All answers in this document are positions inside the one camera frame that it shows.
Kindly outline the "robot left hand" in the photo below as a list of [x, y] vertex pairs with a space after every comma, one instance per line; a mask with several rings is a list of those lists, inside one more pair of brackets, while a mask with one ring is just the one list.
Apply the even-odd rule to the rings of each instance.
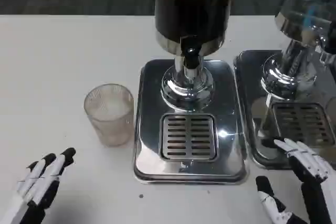
[[53, 203], [64, 170], [74, 163], [76, 150], [65, 149], [59, 155], [49, 153], [26, 167], [17, 182], [1, 223], [42, 223]]

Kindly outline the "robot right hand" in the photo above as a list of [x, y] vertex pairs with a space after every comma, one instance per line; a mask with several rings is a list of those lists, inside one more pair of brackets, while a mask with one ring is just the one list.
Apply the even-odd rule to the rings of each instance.
[[[291, 170], [301, 181], [309, 222], [335, 223], [335, 170], [331, 164], [301, 141], [278, 137], [272, 145], [285, 153]], [[256, 186], [272, 223], [306, 223], [276, 197], [268, 177], [256, 177]]]

